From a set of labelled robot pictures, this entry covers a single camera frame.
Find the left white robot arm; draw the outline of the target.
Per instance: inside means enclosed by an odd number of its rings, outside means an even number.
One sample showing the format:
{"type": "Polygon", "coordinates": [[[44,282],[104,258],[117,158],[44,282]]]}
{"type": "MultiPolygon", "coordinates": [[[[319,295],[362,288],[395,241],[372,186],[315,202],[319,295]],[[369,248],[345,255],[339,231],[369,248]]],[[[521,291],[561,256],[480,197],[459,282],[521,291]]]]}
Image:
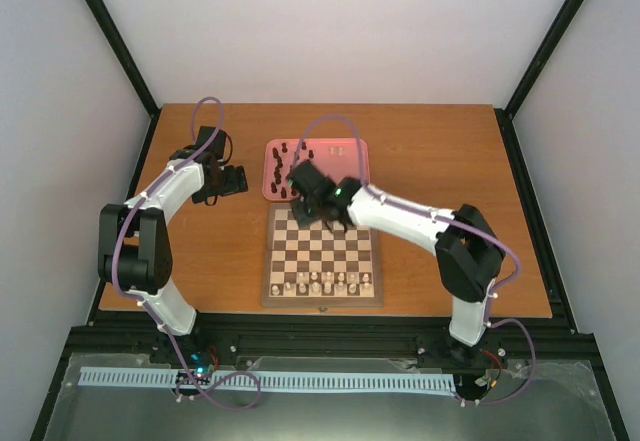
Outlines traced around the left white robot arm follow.
{"type": "Polygon", "coordinates": [[[172,349],[186,363],[201,361],[208,339],[193,329],[197,312],[172,279],[168,225],[188,201],[207,206],[248,190],[242,166],[230,159],[233,142],[223,130],[203,126],[195,142],[177,150],[162,173],[123,204],[99,217],[99,278],[145,309],[159,331],[176,335],[172,349]]]}

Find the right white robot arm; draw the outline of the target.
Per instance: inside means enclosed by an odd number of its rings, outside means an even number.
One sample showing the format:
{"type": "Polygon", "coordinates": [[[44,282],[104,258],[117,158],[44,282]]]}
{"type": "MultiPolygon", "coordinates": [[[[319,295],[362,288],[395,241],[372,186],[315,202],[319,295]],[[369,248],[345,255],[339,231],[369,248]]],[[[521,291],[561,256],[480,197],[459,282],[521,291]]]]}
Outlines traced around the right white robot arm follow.
{"type": "Polygon", "coordinates": [[[478,344],[505,251],[475,207],[421,205],[354,177],[335,182],[309,160],[292,167],[287,181],[296,192],[291,207],[299,224],[320,221],[329,229],[373,229],[434,255],[442,285],[452,296],[449,335],[469,347],[478,344]]]}

